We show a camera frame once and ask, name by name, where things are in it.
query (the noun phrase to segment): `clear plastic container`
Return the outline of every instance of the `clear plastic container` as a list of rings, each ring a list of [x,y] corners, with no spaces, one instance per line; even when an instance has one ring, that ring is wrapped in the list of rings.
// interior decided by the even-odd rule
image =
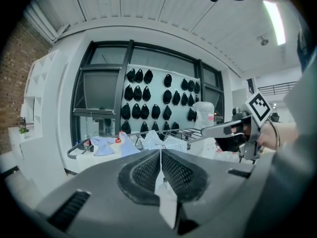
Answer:
[[[214,107],[211,102],[196,102],[193,105],[193,110],[197,112],[196,129],[213,126]]]

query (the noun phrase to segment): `cable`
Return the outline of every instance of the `cable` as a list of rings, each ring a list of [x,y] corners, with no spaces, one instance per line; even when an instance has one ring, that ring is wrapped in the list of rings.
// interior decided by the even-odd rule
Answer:
[[[276,126],[274,125],[274,123],[272,122],[272,120],[270,119],[270,118],[268,118],[267,119],[268,120],[268,122],[272,125],[272,127],[273,127],[273,130],[274,130],[274,133],[275,133],[275,140],[276,140],[276,145],[275,145],[275,147],[276,147],[276,149],[278,149],[279,148],[279,146],[280,146],[280,137],[279,137],[279,133],[278,133],[278,130],[277,130],[277,128],[276,128]]]

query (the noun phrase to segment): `black and white square marker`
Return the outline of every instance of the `black and white square marker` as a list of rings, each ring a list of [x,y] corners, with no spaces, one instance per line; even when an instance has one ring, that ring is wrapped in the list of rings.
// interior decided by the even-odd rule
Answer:
[[[266,102],[260,91],[254,93],[245,104],[254,116],[258,126],[261,126],[272,112],[271,106]]]

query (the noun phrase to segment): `white display board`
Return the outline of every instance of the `white display board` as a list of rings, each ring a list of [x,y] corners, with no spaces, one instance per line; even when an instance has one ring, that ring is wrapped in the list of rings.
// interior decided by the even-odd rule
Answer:
[[[200,85],[200,80],[198,78],[189,77],[189,76],[177,73],[177,72],[168,71],[168,70],[164,70],[164,69],[160,69],[160,68],[154,68],[154,67],[149,67],[149,66],[144,66],[144,65],[136,65],[136,64],[129,64],[128,68],[127,68],[127,73],[133,68],[135,69],[135,72],[137,72],[139,69],[142,69],[143,76],[148,71],[148,69],[150,69],[153,73],[153,79],[149,84],[146,84],[144,81],[142,81],[141,83],[137,83],[137,82],[131,83],[131,82],[129,82],[127,77],[125,77],[125,79],[124,79],[124,88],[123,88],[121,107],[123,107],[126,103],[128,103],[130,106],[131,114],[132,114],[133,106],[136,103],[138,103],[138,105],[140,106],[140,109],[142,108],[142,106],[144,104],[146,104],[149,108],[149,111],[150,111],[149,117],[146,120],[141,119],[141,118],[134,119],[131,115],[131,118],[128,120],[130,127],[131,127],[131,133],[140,132],[141,125],[144,121],[147,123],[149,130],[152,129],[154,121],[157,122],[158,128],[160,130],[163,130],[164,124],[165,124],[165,120],[163,118],[163,113],[164,113],[165,107],[167,105],[169,106],[169,108],[172,111],[172,115],[171,115],[170,119],[167,121],[170,128],[172,127],[174,122],[177,122],[179,124],[179,128],[193,128],[194,127],[194,122],[187,120],[187,115],[188,115],[190,107],[188,106],[188,104],[186,106],[183,106],[181,104],[181,99],[182,99],[183,93],[185,92],[188,98],[190,96],[190,93],[192,93],[194,101],[195,101],[196,94],[194,91],[189,92],[188,90],[186,90],[186,91],[182,90],[181,84],[183,82],[183,79],[186,79],[187,82],[189,82],[189,80],[193,80],[195,83],[198,82]],[[171,83],[171,86],[168,88],[165,87],[165,85],[164,85],[164,79],[165,79],[167,74],[170,74],[172,76],[172,83]],[[131,85],[133,91],[134,91],[134,88],[139,85],[142,93],[143,93],[144,88],[146,86],[148,86],[150,93],[151,93],[150,100],[147,102],[144,101],[143,99],[141,99],[140,101],[135,101],[134,99],[132,99],[131,101],[125,100],[124,99],[124,92],[125,92],[125,88],[128,85]],[[172,93],[172,99],[171,99],[169,104],[165,104],[163,102],[163,95],[167,89],[170,90]],[[181,97],[178,106],[175,106],[172,103],[175,90],[177,90],[179,92],[180,97]],[[152,118],[152,107],[154,104],[157,104],[160,108],[160,116],[158,119]],[[124,121],[125,120],[123,118],[121,118],[121,125],[124,123]]]

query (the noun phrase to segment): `green plant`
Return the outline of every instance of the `green plant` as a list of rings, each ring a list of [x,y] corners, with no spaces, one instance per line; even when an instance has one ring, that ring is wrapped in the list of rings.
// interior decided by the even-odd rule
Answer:
[[[24,134],[24,133],[27,133],[29,130],[25,127],[25,126],[21,126],[19,128],[19,132],[20,134]]]

